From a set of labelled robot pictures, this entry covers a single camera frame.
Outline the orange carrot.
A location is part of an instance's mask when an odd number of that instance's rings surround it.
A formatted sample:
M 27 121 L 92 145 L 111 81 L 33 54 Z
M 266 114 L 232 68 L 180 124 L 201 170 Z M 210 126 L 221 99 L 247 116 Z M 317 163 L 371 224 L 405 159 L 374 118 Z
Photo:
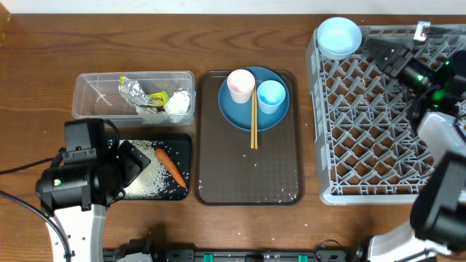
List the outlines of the orange carrot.
M 155 156 L 158 158 L 159 162 L 164 165 L 164 167 L 167 169 L 167 171 L 171 174 L 172 178 L 175 180 L 175 182 L 182 188 L 186 188 L 186 182 L 183 179 L 183 176 L 179 172 L 178 168 L 174 164 L 174 162 L 171 160 L 171 158 L 168 156 L 168 154 L 162 149 L 162 148 L 157 148 L 155 151 Z

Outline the white tissue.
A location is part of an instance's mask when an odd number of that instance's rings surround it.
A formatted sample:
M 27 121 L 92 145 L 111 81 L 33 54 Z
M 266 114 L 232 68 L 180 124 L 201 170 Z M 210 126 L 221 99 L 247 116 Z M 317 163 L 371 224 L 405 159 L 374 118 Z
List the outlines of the white tissue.
M 172 123 L 178 123 L 189 110 L 190 96 L 187 91 L 174 92 L 173 96 L 164 105 L 164 110 L 169 114 Z
M 158 111 L 155 107 L 136 106 L 135 110 L 143 118 L 144 124 L 159 124 L 166 119 L 165 111 Z

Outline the light blue rice bowl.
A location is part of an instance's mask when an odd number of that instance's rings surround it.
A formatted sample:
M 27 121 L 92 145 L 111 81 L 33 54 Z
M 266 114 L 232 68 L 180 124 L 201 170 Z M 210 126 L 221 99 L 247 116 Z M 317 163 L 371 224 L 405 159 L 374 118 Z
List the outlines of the light blue rice bowl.
M 358 25 L 344 17 L 332 17 L 317 29 L 317 45 L 324 57 L 341 60 L 349 57 L 363 42 Z

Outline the foil snack wrapper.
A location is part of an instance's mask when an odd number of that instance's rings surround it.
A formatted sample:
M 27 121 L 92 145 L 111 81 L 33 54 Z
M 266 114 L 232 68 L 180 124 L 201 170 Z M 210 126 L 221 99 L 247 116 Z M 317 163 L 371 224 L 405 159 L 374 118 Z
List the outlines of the foil snack wrapper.
M 128 79 L 126 76 L 119 77 L 119 94 L 133 106 L 160 107 L 169 101 L 166 91 L 146 94 L 137 80 Z

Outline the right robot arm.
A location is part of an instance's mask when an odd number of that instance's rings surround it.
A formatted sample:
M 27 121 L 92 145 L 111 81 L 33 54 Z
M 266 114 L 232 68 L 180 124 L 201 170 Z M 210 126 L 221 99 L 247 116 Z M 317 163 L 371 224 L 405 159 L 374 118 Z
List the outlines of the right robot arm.
M 465 51 L 433 70 L 405 45 L 367 39 L 378 69 L 414 92 L 413 132 L 426 144 L 435 170 L 414 201 L 408 222 L 371 238 L 365 261 L 435 261 L 465 250 L 465 129 L 456 104 L 465 93 Z

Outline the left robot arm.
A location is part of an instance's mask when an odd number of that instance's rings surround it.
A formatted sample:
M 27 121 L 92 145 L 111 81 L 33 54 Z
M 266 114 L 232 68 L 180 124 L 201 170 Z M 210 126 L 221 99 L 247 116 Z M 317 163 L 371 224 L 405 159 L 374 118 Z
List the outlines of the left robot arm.
M 106 211 L 150 159 L 132 143 L 67 142 L 36 183 L 54 261 L 102 261 Z

